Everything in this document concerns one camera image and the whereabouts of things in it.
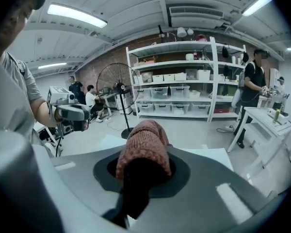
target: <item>black shoe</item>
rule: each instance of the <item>black shoe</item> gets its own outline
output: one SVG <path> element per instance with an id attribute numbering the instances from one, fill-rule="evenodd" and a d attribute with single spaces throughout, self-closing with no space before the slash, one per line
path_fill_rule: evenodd
<path id="1" fill-rule="evenodd" d="M 238 146 L 243 149 L 244 148 L 244 144 L 243 141 L 237 141 Z"/>

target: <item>fan base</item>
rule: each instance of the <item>fan base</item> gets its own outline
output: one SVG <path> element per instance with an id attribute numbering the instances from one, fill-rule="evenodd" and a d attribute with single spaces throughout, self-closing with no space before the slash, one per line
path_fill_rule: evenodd
<path id="1" fill-rule="evenodd" d="M 129 128 L 129 131 L 128 131 L 128 129 L 123 130 L 123 131 L 122 131 L 122 134 L 121 134 L 122 138 L 123 138 L 123 139 L 127 139 L 128 136 L 129 136 L 129 134 L 130 134 L 130 132 L 131 132 L 133 129 L 134 129 L 134 128 Z"/>

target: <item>brick wall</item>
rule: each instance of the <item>brick wall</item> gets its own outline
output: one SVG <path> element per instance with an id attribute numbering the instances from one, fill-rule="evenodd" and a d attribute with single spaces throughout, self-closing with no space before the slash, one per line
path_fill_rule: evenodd
<path id="1" fill-rule="evenodd" d="M 253 60 L 253 51 L 255 49 L 254 46 L 242 42 L 238 39 L 228 37 L 222 34 L 216 34 L 216 33 L 210 33 L 210 34 L 205 34 L 203 33 L 206 37 L 213 36 L 215 37 L 216 42 L 219 43 L 224 43 L 224 44 L 230 44 L 239 48 L 243 47 L 243 44 L 246 45 L 247 53 L 249 55 L 249 61 Z M 173 36 L 170 36 L 168 39 L 164 39 L 164 42 L 167 41 L 174 41 Z M 129 48 L 129 50 L 149 46 L 152 43 L 160 43 L 161 40 L 159 39 L 158 35 L 151 35 L 147 37 L 143 37 L 137 40 L 133 40 L 125 45 L 122 45 L 98 58 L 93 60 L 92 62 L 88 63 L 86 66 L 84 66 L 82 69 L 80 69 L 76 73 L 76 78 L 78 81 L 80 81 L 84 85 L 84 91 L 86 92 L 86 87 L 89 84 L 92 84 L 96 88 L 97 84 L 97 78 L 100 72 L 105 68 L 106 66 L 112 64 L 112 63 L 124 63 L 127 64 L 127 57 L 126 57 L 126 47 Z M 185 54 L 166 54 L 166 55 L 159 55 L 158 56 L 158 62 L 161 61 L 166 61 L 166 60 L 185 60 Z M 133 63 L 136 63 L 137 59 L 136 57 L 130 55 L 130 63 L 133 66 Z M 269 81 L 269 69 L 270 68 L 276 68 L 278 69 L 278 61 L 272 57 L 268 58 L 267 60 L 263 60 L 262 66 L 265 71 L 265 76 L 266 76 L 266 83 Z M 167 70 L 160 69 L 159 74 L 163 73 L 170 73 Z"/>

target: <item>ceiling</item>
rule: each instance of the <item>ceiling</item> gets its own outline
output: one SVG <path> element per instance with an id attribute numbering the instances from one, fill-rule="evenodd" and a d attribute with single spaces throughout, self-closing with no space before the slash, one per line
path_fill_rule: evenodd
<path id="1" fill-rule="evenodd" d="M 134 38 L 178 26 L 225 33 L 256 46 L 267 48 L 282 59 L 278 51 L 291 46 L 291 30 L 270 2 L 253 15 L 241 12 L 256 0 L 46 0 L 34 11 L 24 31 L 8 49 L 28 64 L 33 75 L 42 77 L 76 71 L 90 60 Z M 68 5 L 91 13 L 108 25 L 103 29 L 74 19 L 48 15 L 51 3 Z M 173 17 L 176 5 L 200 6 L 223 12 L 220 18 L 208 16 Z M 38 69 L 38 66 L 67 62 L 65 67 Z"/>

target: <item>brown knitted fabric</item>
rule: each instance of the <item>brown knitted fabric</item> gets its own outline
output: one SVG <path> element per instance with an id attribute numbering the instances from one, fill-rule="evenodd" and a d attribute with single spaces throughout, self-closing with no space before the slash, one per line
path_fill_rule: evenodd
<path id="1" fill-rule="evenodd" d="M 140 122 L 130 133 L 116 166 L 116 177 L 123 180 L 124 168 L 134 159 L 146 158 L 158 163 L 171 176 L 169 158 L 164 146 L 169 144 L 164 129 L 154 120 Z"/>

